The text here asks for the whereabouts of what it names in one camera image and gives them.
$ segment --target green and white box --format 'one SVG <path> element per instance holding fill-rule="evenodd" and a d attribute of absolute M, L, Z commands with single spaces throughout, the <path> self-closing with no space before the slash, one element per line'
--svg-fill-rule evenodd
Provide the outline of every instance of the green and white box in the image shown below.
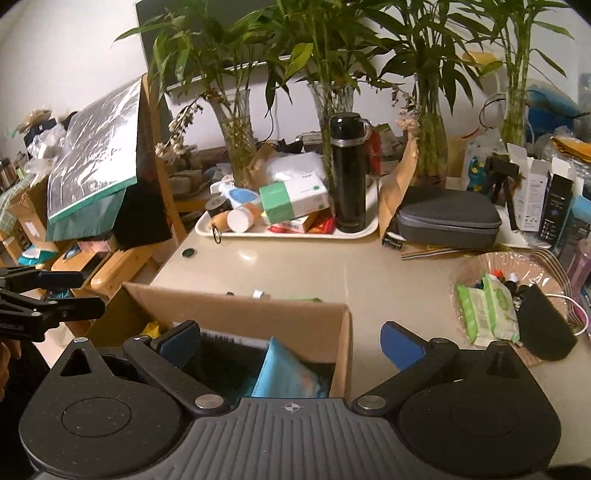
<path fill-rule="evenodd" d="M 271 183 L 259 192 L 271 224 L 286 222 L 329 207 L 329 193 L 316 173 Z"/>

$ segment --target pink bottle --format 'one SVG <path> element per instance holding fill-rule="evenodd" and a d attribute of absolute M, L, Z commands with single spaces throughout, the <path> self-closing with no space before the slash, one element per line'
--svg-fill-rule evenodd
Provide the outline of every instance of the pink bottle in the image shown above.
<path fill-rule="evenodd" d="M 579 297 L 581 288 L 585 285 L 587 277 L 591 273 L 591 241 L 589 239 L 579 240 L 577 251 L 574 254 L 567 275 L 573 286 L 575 300 Z"/>

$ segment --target glass vase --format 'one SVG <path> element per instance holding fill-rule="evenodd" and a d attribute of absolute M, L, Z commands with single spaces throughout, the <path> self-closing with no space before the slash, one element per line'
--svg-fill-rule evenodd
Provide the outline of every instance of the glass vase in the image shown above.
<path fill-rule="evenodd" d="M 445 188 L 447 138 L 439 110 L 439 75 L 416 75 L 418 158 L 415 182 Z"/>
<path fill-rule="evenodd" d="M 512 143 L 522 147 L 525 143 L 525 89 L 510 88 L 507 91 L 505 119 L 501 137 L 505 144 Z"/>
<path fill-rule="evenodd" d="M 312 92 L 316 106 L 322 135 L 322 161 L 330 185 L 332 180 L 332 147 L 330 146 L 329 120 L 336 113 L 353 111 L 353 87 L 351 85 L 335 85 L 334 83 L 310 83 L 308 87 Z"/>
<path fill-rule="evenodd" d="M 251 125 L 250 93 L 247 89 L 226 95 L 210 95 L 208 101 L 216 114 L 226 142 L 234 184 L 252 190 L 256 187 L 250 184 L 251 177 L 246 171 L 256 153 Z"/>

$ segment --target black thermos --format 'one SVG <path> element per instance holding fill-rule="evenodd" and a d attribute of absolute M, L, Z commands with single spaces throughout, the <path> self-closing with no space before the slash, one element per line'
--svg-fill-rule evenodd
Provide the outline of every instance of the black thermos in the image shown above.
<path fill-rule="evenodd" d="M 329 130 L 336 227 L 344 233 L 357 233 L 365 228 L 365 176 L 369 174 L 365 142 L 372 127 L 358 113 L 345 112 L 330 117 Z"/>

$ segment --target gray ribbed panel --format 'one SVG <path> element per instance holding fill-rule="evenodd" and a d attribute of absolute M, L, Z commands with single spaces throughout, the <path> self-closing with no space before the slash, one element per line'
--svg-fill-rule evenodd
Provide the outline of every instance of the gray ribbed panel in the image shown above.
<path fill-rule="evenodd" d="M 127 480 L 456 480 L 414 457 L 384 419 L 340 399 L 244 398 L 200 419 L 169 457 Z M 544 475 L 531 476 L 542 480 Z M 37 480 L 59 480 L 43 474 Z"/>

